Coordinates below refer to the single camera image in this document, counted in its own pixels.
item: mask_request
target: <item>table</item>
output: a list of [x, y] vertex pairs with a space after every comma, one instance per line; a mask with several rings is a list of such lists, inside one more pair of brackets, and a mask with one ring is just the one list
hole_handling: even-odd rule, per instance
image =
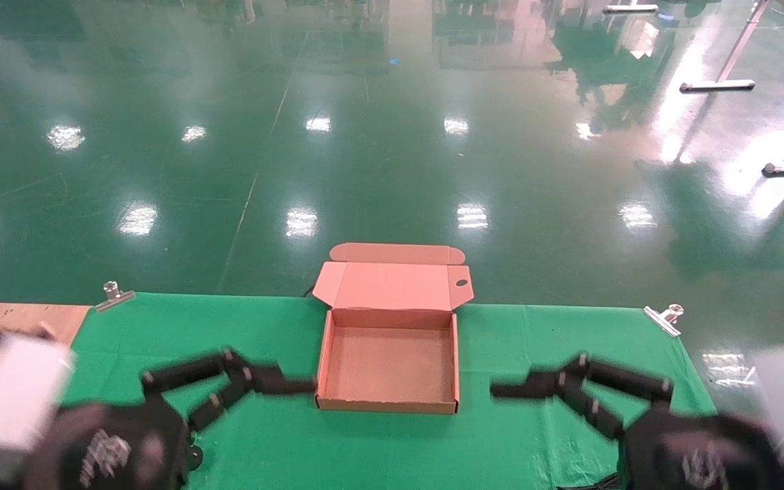
[[[137, 297], [91, 311], [72, 348], [78, 356], [65, 402], [141, 400], [141, 370], [230, 345], [274, 360], [290, 375], [316, 372], [327, 307], [314, 298]], [[715, 407], [682, 344], [640, 308], [466, 304], [457, 309], [461, 403], [457, 415], [331, 412], [310, 396], [249, 395], [203, 431], [205, 453], [189, 489], [313, 488], [470, 490], [586, 485], [614, 472], [618, 447], [563, 403], [500, 403], [495, 378], [521, 379], [532, 365], [558, 366], [589, 351], [675, 381], [673, 407]], [[595, 395], [623, 416], [646, 404]], [[209, 381], [166, 393], [186, 412], [218, 389]]]
[[[743, 29], [743, 32], [740, 32], [740, 37], [737, 38], [734, 49], [731, 49], [731, 54], [725, 60], [725, 65], [715, 81], [696, 82], [693, 84], [684, 83], [679, 87], [679, 90], [684, 93], [712, 92], [716, 90], [752, 90], [755, 87], [754, 80], [728, 80], [728, 76], [731, 74], [731, 70], [734, 69], [737, 59], [743, 53], [743, 48], [749, 43], [749, 38], [752, 37], [752, 33], [771, 2], [784, 4], [784, 0], [759, 0], [752, 11], [752, 15], [749, 16], [746, 28]], [[780, 174], [784, 174], [784, 167], [775, 167], [775, 165], [768, 164], [764, 168], [764, 173], [768, 174], [768, 176], [780, 176]]]
[[71, 344], [84, 322], [87, 310], [90, 310], [89, 306], [0, 303], [0, 328], [22, 331], [38, 322], [47, 322], [52, 326], [56, 340]]
[[731, 49], [731, 54], [728, 55], [728, 59], [725, 60], [725, 65], [719, 72], [719, 77], [716, 78], [714, 82], [684, 83], [679, 87], [679, 90], [682, 92], [709, 92], [714, 90], [740, 89], [752, 90], [755, 87], [754, 80], [728, 80], [728, 76], [731, 74], [731, 70], [734, 69], [737, 59], [739, 59], [740, 54], [743, 53], [743, 48], [749, 43], [749, 38], [752, 37], [752, 33], [755, 31], [758, 22], [762, 19], [762, 15], [768, 9], [771, 2], [784, 4], [784, 0], [759, 0], [755, 9], [752, 11], [752, 15], [749, 16], [746, 28], [743, 29], [743, 32], [740, 32], [740, 37], [737, 38], [734, 49]]

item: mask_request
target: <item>open cardboard box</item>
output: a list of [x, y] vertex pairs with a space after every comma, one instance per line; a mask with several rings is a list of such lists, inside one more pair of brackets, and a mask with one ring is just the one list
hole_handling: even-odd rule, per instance
[[456, 413], [458, 325], [474, 297], [464, 254], [436, 245], [342, 243], [314, 286], [331, 306], [318, 367], [323, 410]]

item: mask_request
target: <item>black cable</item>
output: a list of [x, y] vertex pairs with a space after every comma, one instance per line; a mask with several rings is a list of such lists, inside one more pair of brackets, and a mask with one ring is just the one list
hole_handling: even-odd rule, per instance
[[594, 485], [586, 485], [585, 487], [556, 487], [556, 490], [620, 490], [622, 480], [619, 478], [618, 472], [614, 472], [604, 480], [598, 481]]

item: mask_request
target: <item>shiny floor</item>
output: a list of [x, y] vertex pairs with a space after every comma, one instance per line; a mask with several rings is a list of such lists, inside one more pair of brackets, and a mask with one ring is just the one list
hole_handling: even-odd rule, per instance
[[750, 0], [0, 0], [0, 301], [301, 295], [444, 243], [483, 303], [685, 307], [722, 408], [784, 342], [784, 9]]

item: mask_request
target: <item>green epoxy floor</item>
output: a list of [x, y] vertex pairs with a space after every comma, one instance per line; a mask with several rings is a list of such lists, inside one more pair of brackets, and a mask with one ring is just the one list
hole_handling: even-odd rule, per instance
[[336, 243], [444, 243], [483, 303], [682, 304], [717, 406], [752, 410], [747, 355], [784, 342], [784, 10], [734, 72], [756, 89], [707, 96], [677, 89], [751, 1], [604, 4], [0, 0], [0, 301], [301, 295]]

